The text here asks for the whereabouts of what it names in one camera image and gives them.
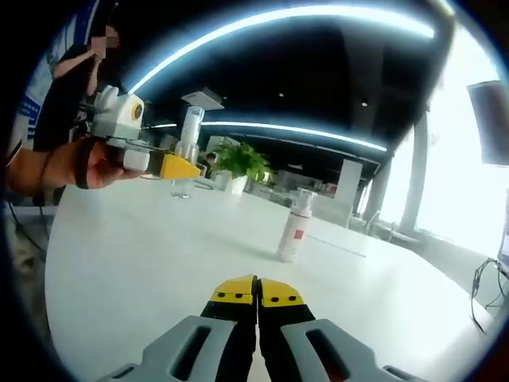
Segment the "white tabletop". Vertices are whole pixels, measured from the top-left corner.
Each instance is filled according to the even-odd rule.
[[[380,366],[445,380],[465,349],[484,344],[467,294],[413,252],[312,219],[297,263],[279,263],[288,209],[248,194],[192,193],[176,199],[168,182],[142,179],[65,191],[46,302],[56,351],[80,380],[139,363],[219,284],[251,273],[295,287],[315,317],[372,347]],[[489,324],[477,304],[476,316]],[[250,380],[268,380],[258,354]]]

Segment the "potted plant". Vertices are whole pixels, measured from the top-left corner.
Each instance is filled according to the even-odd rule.
[[[217,170],[227,170],[231,179],[227,184],[227,192],[240,195],[246,186],[247,179],[262,181],[269,171],[269,162],[247,143],[235,145],[223,142],[216,146]]]

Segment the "ceiling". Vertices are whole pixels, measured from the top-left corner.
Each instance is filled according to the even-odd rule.
[[[220,5],[188,0],[178,7],[157,0],[117,3],[111,18],[120,33],[121,49],[108,56],[106,66],[115,67],[125,88],[179,48],[220,26],[269,10],[310,5],[275,0]],[[341,163],[348,158],[362,162],[363,178],[371,178],[425,110],[452,28],[449,19],[425,1],[355,1],[355,5],[383,5],[431,26],[435,36],[426,39],[337,17],[288,18],[246,28],[190,52],[137,90],[149,102],[146,122],[180,125],[187,105],[181,97],[206,87],[224,105],[221,111],[207,112],[207,121],[304,127],[362,139],[386,147],[387,152],[259,127],[203,127],[203,136],[225,134],[248,142],[276,170],[337,181]],[[164,132],[178,134],[178,129]],[[302,170],[288,165],[301,165]]]

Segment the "white pot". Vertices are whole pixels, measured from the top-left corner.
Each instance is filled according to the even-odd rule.
[[[231,195],[241,195],[247,183],[247,175],[235,177],[228,182],[226,192]]]

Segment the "led light strip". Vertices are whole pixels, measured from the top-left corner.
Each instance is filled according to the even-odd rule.
[[[273,130],[283,130],[283,131],[293,131],[296,133],[304,133],[311,135],[318,135],[320,137],[337,139],[344,142],[350,142],[356,145],[361,145],[365,147],[370,147],[379,151],[387,151],[387,148],[375,145],[373,143],[361,141],[360,139],[345,137],[344,135],[326,133],[325,131],[317,131],[310,129],[303,129],[300,127],[290,127],[290,126],[281,126],[281,125],[270,125],[268,123],[248,123],[248,122],[202,122],[202,126],[244,126],[244,127],[261,127],[265,129],[273,129]]]
[[[406,32],[415,33],[426,38],[433,38],[435,34],[433,29],[428,25],[408,18],[402,14],[362,6],[297,6],[284,10],[275,10],[272,12],[266,12],[264,14],[251,16],[250,18],[244,18],[242,20],[225,25],[219,29],[214,30],[213,32],[205,34],[192,43],[187,44],[183,48],[177,50],[171,56],[166,57],[154,69],[146,73],[143,78],[141,78],[129,90],[129,93],[133,94],[136,92],[152,77],[154,77],[168,65],[172,64],[174,61],[178,60],[194,49],[199,48],[201,45],[205,45],[208,42],[215,40],[216,38],[220,38],[237,30],[241,30],[253,25],[262,24],[264,22],[304,16],[339,16],[363,21],[371,21],[377,24],[389,26],[391,28],[403,29]]]

